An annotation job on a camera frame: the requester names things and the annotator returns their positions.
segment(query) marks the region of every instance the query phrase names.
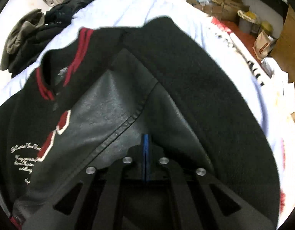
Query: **pile of clothes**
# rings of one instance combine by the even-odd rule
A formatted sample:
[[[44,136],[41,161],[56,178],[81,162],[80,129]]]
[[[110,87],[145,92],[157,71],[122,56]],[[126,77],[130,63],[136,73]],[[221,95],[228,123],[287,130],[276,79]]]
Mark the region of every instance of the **pile of clothes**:
[[[275,226],[292,211],[294,202],[280,202],[291,190],[269,77],[217,19],[183,0],[64,0],[26,15],[5,46],[0,202],[17,226],[142,133]]]

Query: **blue strip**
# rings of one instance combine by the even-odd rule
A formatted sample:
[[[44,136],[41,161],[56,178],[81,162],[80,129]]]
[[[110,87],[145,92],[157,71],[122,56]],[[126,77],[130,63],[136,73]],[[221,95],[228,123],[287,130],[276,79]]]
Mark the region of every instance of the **blue strip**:
[[[149,181],[150,180],[150,156],[149,156],[149,139],[148,139],[148,135],[144,135],[144,148],[145,148],[145,157],[146,157],[146,161],[145,161],[145,181]]]
[[[145,144],[145,136],[143,136],[143,148],[142,148],[142,181],[145,182],[145,167],[146,167],[146,144]]]

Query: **varsity jacket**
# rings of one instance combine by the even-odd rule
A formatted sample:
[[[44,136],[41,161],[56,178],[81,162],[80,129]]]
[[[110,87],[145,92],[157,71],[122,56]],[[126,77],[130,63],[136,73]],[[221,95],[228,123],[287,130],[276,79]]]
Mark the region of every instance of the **varsity jacket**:
[[[279,178],[265,135],[221,68],[165,17],[83,28],[0,106],[0,188],[12,216],[23,224],[81,170],[110,166],[143,133],[277,225]]]

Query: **brown paper bag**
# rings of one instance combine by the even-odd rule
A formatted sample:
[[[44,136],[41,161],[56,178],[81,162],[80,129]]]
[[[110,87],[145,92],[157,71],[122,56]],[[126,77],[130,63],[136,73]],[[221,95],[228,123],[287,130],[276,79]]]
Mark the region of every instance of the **brown paper bag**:
[[[270,44],[271,40],[268,38],[268,35],[265,33],[265,31],[262,30],[253,46],[255,55],[259,60],[267,57],[270,50]]]

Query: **cardboard box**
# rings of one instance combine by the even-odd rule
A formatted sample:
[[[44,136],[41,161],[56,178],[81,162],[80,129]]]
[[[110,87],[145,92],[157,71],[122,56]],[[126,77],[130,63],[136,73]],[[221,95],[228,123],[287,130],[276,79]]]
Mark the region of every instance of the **cardboard box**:
[[[196,0],[186,0],[187,3],[190,3],[195,8],[203,11],[204,13],[207,13],[210,16],[213,16],[217,18],[218,20],[222,19],[222,6],[218,5],[217,3],[210,2],[206,6],[202,6],[200,3],[198,3]]]
[[[244,5],[241,0],[215,0],[215,2],[223,7],[223,21],[233,21],[237,23],[239,21],[238,10],[248,12],[250,9],[250,6]]]
[[[186,0],[195,8],[207,13],[210,16],[223,21],[238,22],[238,10],[249,11],[250,6],[246,6],[241,0],[213,0],[209,5],[202,6],[196,0]]]
[[[294,82],[295,85],[295,13],[291,6],[288,8],[283,31],[271,56],[281,69],[288,73],[289,82]]]

